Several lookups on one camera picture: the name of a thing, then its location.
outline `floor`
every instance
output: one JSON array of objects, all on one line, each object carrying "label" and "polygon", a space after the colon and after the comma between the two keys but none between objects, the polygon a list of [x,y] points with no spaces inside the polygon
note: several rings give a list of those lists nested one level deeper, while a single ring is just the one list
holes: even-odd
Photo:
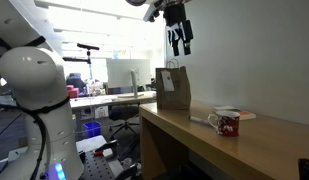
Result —
[{"label": "floor", "polygon": [[[0,112],[0,132],[11,122],[13,121],[21,112],[20,111],[8,111],[8,112]],[[101,134],[107,141],[110,141],[109,137],[111,132],[109,132],[109,126],[113,124],[118,124],[123,121],[112,121],[108,118],[97,119],[96,121],[101,123]],[[132,118],[130,122],[138,122],[138,117]],[[139,126],[133,126],[133,129],[139,133]],[[10,150],[26,146],[26,134],[24,130],[24,122],[22,116],[19,117],[15,122],[4,131],[4,133],[0,136],[0,160],[6,158],[8,156],[8,152]],[[138,137],[134,136],[134,134],[130,130],[122,130],[120,131],[116,137],[119,145],[117,146],[118,154],[122,154],[124,152],[125,147],[133,142],[133,140],[138,140]],[[133,162],[140,162],[140,149],[139,143],[135,147],[135,149],[128,155],[128,157],[132,158]]]}]

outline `mug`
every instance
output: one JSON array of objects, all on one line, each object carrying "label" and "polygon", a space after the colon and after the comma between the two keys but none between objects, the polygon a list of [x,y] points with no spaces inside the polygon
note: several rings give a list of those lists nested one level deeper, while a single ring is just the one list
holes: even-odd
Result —
[{"label": "mug", "polygon": [[216,133],[222,136],[237,137],[240,114],[234,111],[216,111],[209,114],[208,123],[216,129]]}]

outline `ceiling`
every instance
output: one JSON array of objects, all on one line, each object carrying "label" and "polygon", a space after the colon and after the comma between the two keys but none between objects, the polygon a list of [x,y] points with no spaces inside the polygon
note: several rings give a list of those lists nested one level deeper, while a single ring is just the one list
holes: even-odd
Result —
[{"label": "ceiling", "polygon": [[60,54],[84,56],[76,43],[101,51],[156,49],[163,47],[163,18],[142,20],[152,1],[134,7],[125,0],[0,0],[0,37],[18,47],[42,35]]}]

